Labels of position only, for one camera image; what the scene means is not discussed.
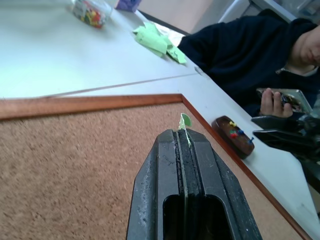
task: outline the smartphone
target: smartphone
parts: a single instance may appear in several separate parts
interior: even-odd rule
[[[257,88],[256,92],[262,98],[262,94],[266,88]],[[312,107],[310,106],[305,95],[299,89],[271,88],[273,94],[279,92],[281,94],[281,103],[284,106],[286,103],[292,106],[292,111],[296,113],[310,114]]]

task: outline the cork board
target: cork board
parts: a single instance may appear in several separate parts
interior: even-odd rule
[[[183,103],[0,122],[0,239],[125,239],[135,176],[180,113],[238,178],[263,239],[301,239]]]

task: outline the blue push pin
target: blue push pin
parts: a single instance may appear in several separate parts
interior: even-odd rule
[[[252,141],[253,141],[254,139],[255,139],[255,138],[252,137],[252,138],[248,141],[248,143],[249,143],[249,144],[253,144]]]

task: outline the table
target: table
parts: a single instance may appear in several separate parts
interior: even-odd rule
[[[179,65],[137,44],[131,31],[146,21],[139,12],[115,10],[102,32],[59,7],[1,8],[0,23],[8,20],[10,25],[0,27],[6,36],[0,39],[2,98],[182,93],[208,123],[227,115],[249,137],[260,129],[189,59]],[[305,231],[319,239],[319,219],[299,161],[256,139],[244,162]]]
[[[0,97],[38,97],[195,74],[191,61],[181,65],[137,44],[132,30],[143,21],[147,19],[140,13],[114,10],[101,31],[65,7],[1,7]]]

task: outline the hand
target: hand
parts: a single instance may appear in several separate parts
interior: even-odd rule
[[[293,112],[289,103],[286,103],[282,107],[280,92],[275,92],[273,96],[271,89],[267,88],[262,94],[260,114],[289,118]]]

